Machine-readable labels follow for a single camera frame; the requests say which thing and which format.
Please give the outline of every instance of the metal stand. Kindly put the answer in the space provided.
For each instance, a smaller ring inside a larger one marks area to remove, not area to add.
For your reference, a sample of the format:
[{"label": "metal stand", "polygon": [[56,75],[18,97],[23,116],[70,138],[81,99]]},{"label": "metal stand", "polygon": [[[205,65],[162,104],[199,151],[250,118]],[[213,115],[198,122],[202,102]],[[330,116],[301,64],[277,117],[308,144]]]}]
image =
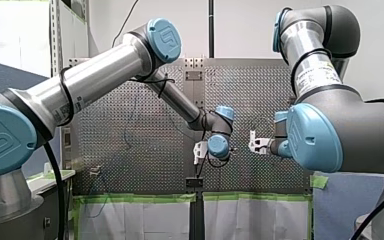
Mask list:
[{"label": "metal stand", "polygon": [[186,178],[186,188],[190,189],[188,192],[196,194],[196,199],[190,203],[189,208],[189,240],[205,240],[203,187],[202,177]]}]

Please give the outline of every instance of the blue joint cap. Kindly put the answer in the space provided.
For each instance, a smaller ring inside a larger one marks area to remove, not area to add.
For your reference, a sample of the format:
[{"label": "blue joint cap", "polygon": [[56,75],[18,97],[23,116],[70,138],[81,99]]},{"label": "blue joint cap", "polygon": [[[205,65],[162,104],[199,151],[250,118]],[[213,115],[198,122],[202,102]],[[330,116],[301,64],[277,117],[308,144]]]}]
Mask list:
[{"label": "blue joint cap", "polygon": [[216,158],[224,159],[229,156],[229,143],[225,137],[215,134],[208,139],[208,152]]},{"label": "blue joint cap", "polygon": [[289,142],[288,140],[285,140],[279,144],[279,147],[277,148],[277,153],[281,157],[290,158],[292,157],[291,150],[289,149]]},{"label": "blue joint cap", "polygon": [[288,111],[279,111],[274,114],[274,121],[281,122],[286,120],[286,117],[288,116]]},{"label": "blue joint cap", "polygon": [[336,172],[343,162],[342,145],[329,119],[307,103],[289,109],[286,121],[289,150],[302,167]]},{"label": "blue joint cap", "polygon": [[150,20],[147,25],[147,37],[155,55],[165,62],[174,62],[180,56],[182,42],[176,27],[164,18]]},{"label": "blue joint cap", "polygon": [[21,167],[36,149],[36,130],[21,112],[0,105],[0,175]]},{"label": "blue joint cap", "polygon": [[221,116],[233,121],[235,111],[231,107],[226,106],[218,106],[216,107],[216,113],[220,114]]}]

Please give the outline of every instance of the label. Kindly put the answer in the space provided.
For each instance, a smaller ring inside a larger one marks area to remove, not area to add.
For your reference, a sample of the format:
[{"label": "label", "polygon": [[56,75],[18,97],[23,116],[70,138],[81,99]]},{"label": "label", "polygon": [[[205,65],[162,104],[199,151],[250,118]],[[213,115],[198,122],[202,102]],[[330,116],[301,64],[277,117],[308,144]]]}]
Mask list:
[{"label": "label", "polygon": [[[77,97],[76,99],[73,98],[73,105],[74,105],[73,114],[78,113],[85,108],[85,103],[81,96]],[[70,115],[70,105],[67,103],[55,109],[52,115],[54,117],[55,122],[62,123]]]},{"label": "label", "polygon": [[330,62],[318,62],[304,69],[295,79],[298,96],[321,86],[342,84]]}]

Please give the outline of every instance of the industrial robot arm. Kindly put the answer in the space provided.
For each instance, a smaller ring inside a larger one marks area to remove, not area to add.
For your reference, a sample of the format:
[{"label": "industrial robot arm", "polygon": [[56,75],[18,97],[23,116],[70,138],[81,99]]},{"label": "industrial robot arm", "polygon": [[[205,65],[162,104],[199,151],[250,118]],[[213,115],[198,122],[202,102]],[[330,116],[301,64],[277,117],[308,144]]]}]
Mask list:
[{"label": "industrial robot arm", "polygon": [[[158,68],[175,61],[180,52],[176,28],[165,19],[155,19],[125,34],[119,46],[59,76],[27,90],[0,93],[0,218],[31,206],[20,171],[31,154],[53,138],[58,126],[68,124],[74,114],[132,78],[159,93],[192,130],[211,130],[209,153],[228,159],[233,109],[220,106],[205,112],[173,83],[156,81],[166,79]],[[8,186],[14,194],[8,194]]]},{"label": "industrial robot arm", "polygon": [[297,100],[276,113],[270,151],[310,170],[384,173],[384,100],[364,102],[337,74],[358,49],[355,16],[339,6],[287,10],[276,26],[274,50],[289,63]]}]

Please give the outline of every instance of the perforated metal panel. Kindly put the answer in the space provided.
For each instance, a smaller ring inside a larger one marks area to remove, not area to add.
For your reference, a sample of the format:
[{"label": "perforated metal panel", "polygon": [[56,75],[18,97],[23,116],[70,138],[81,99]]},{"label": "perforated metal panel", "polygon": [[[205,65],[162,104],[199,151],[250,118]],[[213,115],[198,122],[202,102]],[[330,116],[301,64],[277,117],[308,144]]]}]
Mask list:
[{"label": "perforated metal panel", "polygon": [[[236,151],[222,169],[205,165],[204,190],[306,193],[309,173],[293,160],[248,149],[249,131],[270,137],[274,113],[288,107],[292,93],[287,67],[280,60],[205,59],[204,79],[184,82],[190,71],[184,61],[163,71],[180,89],[188,86],[188,95],[196,98],[191,100],[203,101],[207,110],[228,105],[236,112]],[[183,120],[152,90],[143,84],[123,84],[74,121],[74,194],[184,193],[185,178],[193,172],[193,154],[185,154],[192,152],[193,144],[179,132],[187,132],[184,128]],[[98,179],[90,175],[97,166],[102,167]]]},{"label": "perforated metal panel", "polygon": [[205,167],[205,190],[306,192],[309,174],[295,161],[257,155],[248,149],[249,131],[256,130],[257,137],[270,137],[274,113],[288,109],[292,96],[288,68],[279,60],[249,59],[207,59],[205,66],[206,108],[234,108],[231,143],[237,149],[225,167]]},{"label": "perforated metal panel", "polygon": [[[162,70],[183,89],[181,67]],[[177,131],[183,120],[145,84],[123,84],[81,112],[77,124],[75,194],[184,192],[183,135]],[[97,166],[98,179],[89,171]]]}]

